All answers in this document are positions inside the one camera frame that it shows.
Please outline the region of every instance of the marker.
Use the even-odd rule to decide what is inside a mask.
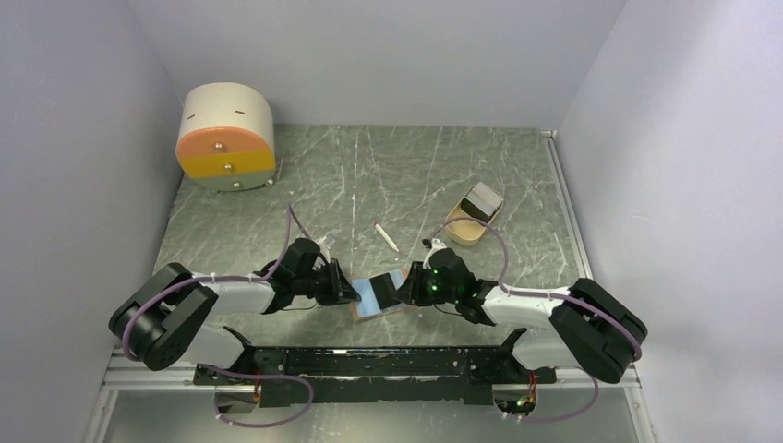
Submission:
[[[383,228],[380,227],[377,221],[375,222],[375,230],[378,231],[378,233],[380,234],[381,237],[383,237],[384,240],[386,240],[386,243],[388,243],[389,246],[391,246],[391,249],[394,249],[395,251],[397,251],[397,253],[400,252],[400,249],[397,248],[397,245],[394,244],[392,238],[389,237],[386,231],[384,231]]]

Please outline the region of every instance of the white wall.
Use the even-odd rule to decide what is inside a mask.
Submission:
[[[0,434],[81,440],[149,278],[181,107],[121,0],[0,1]]]
[[[554,128],[625,0],[130,0],[177,93],[285,123]]]
[[[783,8],[630,0],[558,147],[660,441],[783,436]]]

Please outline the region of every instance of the marble tabletop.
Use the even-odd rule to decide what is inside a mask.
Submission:
[[[346,276],[408,269],[421,239],[482,181],[504,197],[493,222],[509,247],[507,283],[558,287],[578,277],[558,188],[539,131],[489,127],[290,126],[274,128],[275,184],[219,193],[187,177],[177,193],[156,269],[177,261],[195,272],[245,274],[283,247],[291,203],[314,238],[337,240]],[[395,253],[373,228],[380,222]],[[502,251],[488,233],[472,247],[441,235],[479,278],[497,278]],[[313,302],[298,297],[292,307]],[[221,318],[256,345],[389,346],[500,344],[512,327],[477,326],[432,307],[364,322],[347,305]]]

